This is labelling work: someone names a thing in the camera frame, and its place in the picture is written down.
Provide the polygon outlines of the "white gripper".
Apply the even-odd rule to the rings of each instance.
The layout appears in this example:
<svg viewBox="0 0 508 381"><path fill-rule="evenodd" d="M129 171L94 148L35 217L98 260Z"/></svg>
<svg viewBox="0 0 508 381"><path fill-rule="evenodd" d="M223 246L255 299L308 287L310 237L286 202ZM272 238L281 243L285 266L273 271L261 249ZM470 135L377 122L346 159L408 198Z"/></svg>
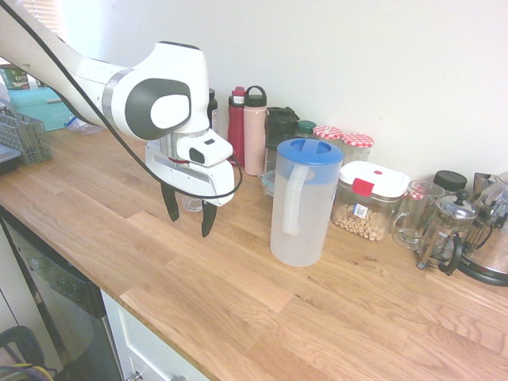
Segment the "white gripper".
<svg viewBox="0 0 508 381"><path fill-rule="evenodd" d="M160 151L160 143L157 140L147 143L145 163L165 182L160 184L161 192L172 221L179 219L177 190L179 193L190 194L193 198L213 196L208 199L209 202L202 200L202 236L207 237L217 215L217 206L223 206L233 199L233 194L230 194L235 187L232 164L225 160L212 167L203 167L195 163L178 166Z"/></svg>

